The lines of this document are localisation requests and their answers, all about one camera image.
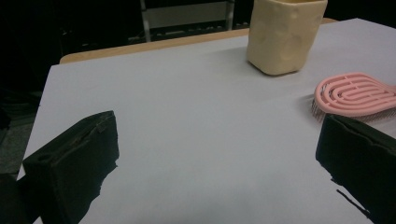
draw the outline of dark background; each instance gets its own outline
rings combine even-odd
[[[146,1],[147,7],[208,2],[216,1]],[[396,27],[390,3],[329,0],[325,17]],[[235,1],[234,29],[248,26],[252,8],[253,0]],[[2,0],[0,13],[0,100],[5,90],[42,91],[50,67],[66,54],[144,42],[138,0]]]

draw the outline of black object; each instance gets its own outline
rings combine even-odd
[[[374,223],[396,223],[396,139],[355,119],[328,114],[316,159]]]
[[[8,174],[0,174],[0,223],[29,223],[17,181]]]
[[[23,161],[44,223],[79,223],[119,157],[114,113],[87,117]]]

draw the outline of pink object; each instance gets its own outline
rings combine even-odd
[[[396,114],[396,87],[363,73],[328,77],[315,89],[312,112],[318,119],[325,113],[359,118],[384,111]]]

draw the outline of chair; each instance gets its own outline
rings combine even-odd
[[[151,41],[150,30],[208,21],[226,21],[226,29],[233,27],[234,0],[175,7],[146,8],[140,0],[146,41]]]

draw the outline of brush bristles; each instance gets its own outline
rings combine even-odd
[[[318,122],[322,122],[324,117],[326,116],[326,112],[321,110],[318,105],[315,102],[315,99],[312,101],[312,106],[311,106],[311,112],[312,115],[318,120]],[[360,116],[360,117],[352,117],[353,119],[357,119],[362,122],[371,122],[374,120],[380,120],[380,119],[387,119],[396,116],[396,107],[383,110],[378,113],[374,113],[372,115],[367,115],[367,116]]]

